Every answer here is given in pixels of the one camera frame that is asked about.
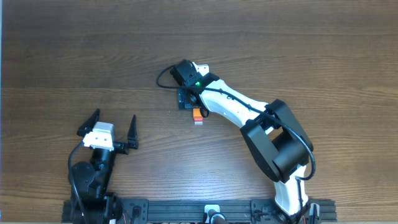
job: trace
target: orange block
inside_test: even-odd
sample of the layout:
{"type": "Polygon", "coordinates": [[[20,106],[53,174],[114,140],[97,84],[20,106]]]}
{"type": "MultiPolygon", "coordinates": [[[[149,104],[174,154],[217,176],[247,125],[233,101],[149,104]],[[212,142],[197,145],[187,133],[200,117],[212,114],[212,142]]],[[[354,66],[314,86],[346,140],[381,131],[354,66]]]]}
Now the orange block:
{"type": "Polygon", "coordinates": [[[193,119],[203,119],[203,117],[200,114],[200,109],[199,108],[194,108],[193,109],[193,119]]]}

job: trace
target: power cord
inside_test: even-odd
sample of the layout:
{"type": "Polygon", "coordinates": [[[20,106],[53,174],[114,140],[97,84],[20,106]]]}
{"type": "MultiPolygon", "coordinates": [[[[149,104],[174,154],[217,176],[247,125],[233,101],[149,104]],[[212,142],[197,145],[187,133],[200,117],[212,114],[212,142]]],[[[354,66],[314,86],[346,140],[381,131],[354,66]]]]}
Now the power cord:
{"type": "Polygon", "coordinates": [[[80,198],[79,193],[77,191],[75,180],[73,179],[73,172],[72,172],[72,158],[73,158],[73,155],[75,155],[77,150],[79,150],[79,148],[81,148],[82,145],[83,145],[83,141],[81,141],[72,150],[72,152],[70,153],[69,159],[68,159],[68,168],[69,168],[69,175],[70,175],[70,184],[72,185],[72,189],[73,189],[73,192],[75,193],[77,203],[79,204],[79,207],[80,207],[80,210],[81,210],[81,215],[83,216],[83,219],[84,219],[85,223],[89,224],[88,217],[86,216],[85,207],[84,207],[83,202],[81,201],[81,198],[80,198]]]}
{"type": "Polygon", "coordinates": [[[224,91],[222,89],[214,89],[214,88],[207,88],[207,87],[196,87],[196,86],[165,86],[160,84],[159,80],[161,78],[161,76],[169,69],[173,68],[175,65],[171,65],[165,69],[163,69],[159,75],[156,78],[156,84],[161,87],[161,88],[166,88],[166,89],[183,89],[183,90],[208,90],[208,91],[215,91],[218,92],[220,94],[225,94],[228,97],[230,97],[233,100],[238,101],[239,103],[241,103],[243,106],[245,106],[247,109],[252,110],[254,112],[257,112],[263,116],[265,116],[267,119],[273,121],[274,123],[282,126],[284,129],[286,129],[290,134],[293,134],[300,142],[301,144],[304,146],[304,148],[306,149],[308,156],[310,157],[311,160],[311,173],[310,175],[308,175],[307,177],[296,177],[296,179],[298,180],[310,180],[314,174],[315,174],[315,170],[316,170],[316,164],[315,164],[315,158],[312,154],[311,149],[309,148],[309,146],[307,145],[307,143],[301,138],[301,136],[299,136],[299,134],[297,134],[293,129],[291,129],[287,124],[285,124],[284,122],[282,122],[281,120],[275,118],[272,115],[269,115],[261,110],[257,110],[255,108],[253,108],[252,106],[250,106],[249,104],[245,103],[244,101],[242,101],[241,99],[235,97],[234,95],[228,93],[227,91],[224,91]]]}

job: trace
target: wood grain surface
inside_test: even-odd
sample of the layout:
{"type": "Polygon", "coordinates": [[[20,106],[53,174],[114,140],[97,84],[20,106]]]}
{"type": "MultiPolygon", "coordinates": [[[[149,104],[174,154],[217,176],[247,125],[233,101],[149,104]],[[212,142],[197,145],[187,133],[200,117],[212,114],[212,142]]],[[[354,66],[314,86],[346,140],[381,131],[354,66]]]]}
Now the wood grain surface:
{"type": "Polygon", "coordinates": [[[4,0],[3,21],[2,221],[60,221],[95,108],[121,141],[137,115],[140,149],[118,156],[110,185],[120,196],[273,197],[237,127],[217,114],[194,126],[157,88],[183,58],[290,106],[315,146],[306,192],[336,200],[339,221],[398,220],[397,1],[4,0]]]}

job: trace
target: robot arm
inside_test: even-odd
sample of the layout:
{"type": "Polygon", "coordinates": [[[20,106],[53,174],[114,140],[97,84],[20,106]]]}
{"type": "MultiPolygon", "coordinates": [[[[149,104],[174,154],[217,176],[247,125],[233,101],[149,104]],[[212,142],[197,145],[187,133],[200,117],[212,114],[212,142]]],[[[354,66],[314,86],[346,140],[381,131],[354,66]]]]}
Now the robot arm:
{"type": "MultiPolygon", "coordinates": [[[[234,91],[223,80],[210,73],[208,65],[196,65],[188,60],[175,65],[170,74],[180,86],[222,89],[251,107],[273,115],[296,130],[313,150],[308,136],[284,102],[275,100],[268,104],[252,100],[234,91]]],[[[280,127],[225,94],[200,90],[200,88],[193,88],[193,91],[190,90],[187,94],[191,104],[218,113],[241,129],[254,160],[265,175],[274,181],[276,204],[288,220],[297,219],[296,216],[301,217],[302,210],[308,209],[308,196],[305,194],[304,183],[297,182],[296,177],[304,176],[308,154],[299,141],[285,130],[275,139],[270,140],[267,135],[280,127]]]]}

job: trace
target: wooden tabletop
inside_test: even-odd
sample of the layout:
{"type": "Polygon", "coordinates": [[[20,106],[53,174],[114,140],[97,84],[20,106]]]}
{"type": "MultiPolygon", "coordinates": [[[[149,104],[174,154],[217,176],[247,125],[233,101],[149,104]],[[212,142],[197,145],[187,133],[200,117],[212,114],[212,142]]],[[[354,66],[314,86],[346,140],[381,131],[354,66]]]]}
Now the wooden tabletop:
{"type": "Polygon", "coordinates": [[[195,126],[176,91],[156,86],[183,58],[290,106],[315,146],[306,193],[336,200],[339,221],[398,220],[397,1],[5,0],[3,10],[2,221],[60,221],[68,155],[96,108],[120,141],[137,115],[140,148],[117,157],[110,184],[119,196],[272,198],[239,128],[215,113],[195,126]]]}

